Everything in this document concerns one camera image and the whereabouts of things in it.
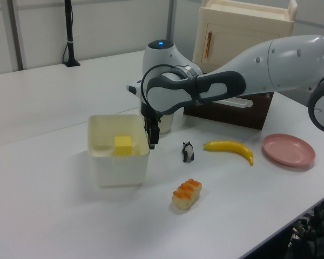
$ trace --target toy banana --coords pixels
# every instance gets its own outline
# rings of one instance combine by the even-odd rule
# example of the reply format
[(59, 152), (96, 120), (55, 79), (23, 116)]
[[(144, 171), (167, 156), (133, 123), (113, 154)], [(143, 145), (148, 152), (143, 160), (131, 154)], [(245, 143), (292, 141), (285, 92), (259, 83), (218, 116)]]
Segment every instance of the toy banana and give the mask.
[(232, 140), (216, 140), (204, 144), (204, 149), (210, 151), (232, 151), (241, 154), (253, 166), (253, 152), (243, 143)]

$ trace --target yellow sponge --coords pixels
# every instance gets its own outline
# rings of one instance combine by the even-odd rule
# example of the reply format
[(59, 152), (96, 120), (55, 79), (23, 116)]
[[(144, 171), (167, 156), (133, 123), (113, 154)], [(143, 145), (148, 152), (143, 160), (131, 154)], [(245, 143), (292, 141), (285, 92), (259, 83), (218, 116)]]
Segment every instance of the yellow sponge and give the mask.
[(114, 155), (132, 155), (133, 144), (131, 136), (114, 137)]

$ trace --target cables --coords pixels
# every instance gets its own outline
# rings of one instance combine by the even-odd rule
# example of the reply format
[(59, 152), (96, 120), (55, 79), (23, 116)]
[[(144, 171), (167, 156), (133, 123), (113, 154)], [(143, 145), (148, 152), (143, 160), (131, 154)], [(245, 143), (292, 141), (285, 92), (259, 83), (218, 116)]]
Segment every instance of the cables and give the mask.
[(324, 259), (324, 201), (293, 224), (293, 258)]
[[(70, 7), (71, 7), (71, 27), (73, 27), (73, 8), (72, 8), (72, 3), (71, 2), (70, 2)], [(64, 54), (63, 54), (62, 63), (64, 63), (65, 53), (66, 53), (66, 50), (67, 50), (68, 46), (69, 46), (69, 42), (67, 40), (66, 47), (65, 47), (65, 50), (64, 50)]]

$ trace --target pink plate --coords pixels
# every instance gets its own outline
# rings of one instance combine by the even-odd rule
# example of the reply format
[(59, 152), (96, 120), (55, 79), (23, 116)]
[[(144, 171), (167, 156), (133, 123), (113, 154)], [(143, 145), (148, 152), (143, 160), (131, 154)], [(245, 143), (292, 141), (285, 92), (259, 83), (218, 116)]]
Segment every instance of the pink plate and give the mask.
[(263, 150), (272, 159), (287, 166), (306, 166), (315, 158), (315, 152), (308, 143), (287, 134), (266, 136)]

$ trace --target panda figurine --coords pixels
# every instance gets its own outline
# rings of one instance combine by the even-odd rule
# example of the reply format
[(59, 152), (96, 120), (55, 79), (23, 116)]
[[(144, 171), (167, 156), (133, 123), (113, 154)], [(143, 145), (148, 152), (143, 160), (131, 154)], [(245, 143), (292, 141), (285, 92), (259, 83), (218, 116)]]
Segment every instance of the panda figurine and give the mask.
[(184, 162), (187, 162), (187, 159), (194, 160), (193, 146), (190, 142), (183, 142), (183, 155)]

